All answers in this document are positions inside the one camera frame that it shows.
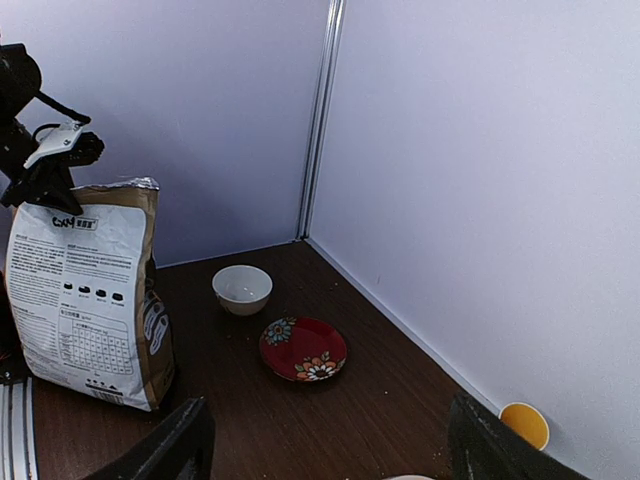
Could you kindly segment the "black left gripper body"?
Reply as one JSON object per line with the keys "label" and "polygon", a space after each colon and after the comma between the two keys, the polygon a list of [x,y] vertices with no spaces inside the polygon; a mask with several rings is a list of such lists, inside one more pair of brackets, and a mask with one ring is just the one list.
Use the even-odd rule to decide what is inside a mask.
{"label": "black left gripper body", "polygon": [[68,166],[55,160],[43,160],[24,170],[5,189],[1,196],[1,204],[5,207],[18,207],[23,203],[30,203],[55,208],[55,199],[50,195],[50,177],[55,167]]}

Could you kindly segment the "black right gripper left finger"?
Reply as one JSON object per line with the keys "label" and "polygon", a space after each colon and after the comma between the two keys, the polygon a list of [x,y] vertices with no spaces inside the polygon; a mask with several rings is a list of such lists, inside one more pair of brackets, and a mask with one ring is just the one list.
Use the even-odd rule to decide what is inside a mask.
{"label": "black right gripper left finger", "polygon": [[90,479],[203,479],[211,477],[215,421],[203,397],[190,398],[143,440]]}

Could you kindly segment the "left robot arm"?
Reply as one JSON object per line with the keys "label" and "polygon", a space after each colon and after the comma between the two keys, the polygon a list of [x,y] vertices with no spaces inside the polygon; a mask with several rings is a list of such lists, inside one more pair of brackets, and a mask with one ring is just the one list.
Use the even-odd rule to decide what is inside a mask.
{"label": "left robot arm", "polygon": [[[71,189],[69,168],[87,119],[41,91],[42,74],[22,43],[1,47],[1,172],[9,184],[1,204],[18,207],[38,204],[70,215],[82,213]],[[34,99],[70,118],[47,124],[41,140],[18,121],[19,113]]]}

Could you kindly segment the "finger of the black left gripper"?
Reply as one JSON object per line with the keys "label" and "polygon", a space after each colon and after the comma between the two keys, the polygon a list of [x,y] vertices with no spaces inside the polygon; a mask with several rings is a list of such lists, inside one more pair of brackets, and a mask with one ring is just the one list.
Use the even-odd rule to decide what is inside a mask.
{"label": "finger of the black left gripper", "polygon": [[73,193],[75,184],[68,167],[55,167],[50,177],[50,183],[50,195],[55,199],[56,209],[70,215],[83,213],[83,209]]}

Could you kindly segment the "pink double pet bowl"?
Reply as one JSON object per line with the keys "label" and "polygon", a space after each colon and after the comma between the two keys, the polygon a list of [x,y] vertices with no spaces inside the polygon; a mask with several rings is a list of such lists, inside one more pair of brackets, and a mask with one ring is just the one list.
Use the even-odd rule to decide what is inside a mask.
{"label": "pink double pet bowl", "polygon": [[419,475],[419,474],[404,474],[404,475],[387,477],[387,478],[384,478],[383,480],[434,480],[434,478],[431,478],[425,475]]}

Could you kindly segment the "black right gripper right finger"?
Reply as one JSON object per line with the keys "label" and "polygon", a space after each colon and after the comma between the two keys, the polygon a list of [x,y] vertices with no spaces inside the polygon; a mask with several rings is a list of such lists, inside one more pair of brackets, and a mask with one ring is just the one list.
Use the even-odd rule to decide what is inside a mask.
{"label": "black right gripper right finger", "polygon": [[448,449],[455,479],[587,480],[535,449],[467,393],[452,401]]}

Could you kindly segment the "brown pet food bag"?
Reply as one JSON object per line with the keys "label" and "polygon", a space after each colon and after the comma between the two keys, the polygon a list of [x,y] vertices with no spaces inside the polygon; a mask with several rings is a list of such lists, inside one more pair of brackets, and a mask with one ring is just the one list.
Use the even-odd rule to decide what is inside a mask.
{"label": "brown pet food bag", "polygon": [[159,185],[141,177],[72,193],[78,215],[29,203],[14,213],[5,284],[26,364],[59,386],[156,410],[175,371],[154,291]]}

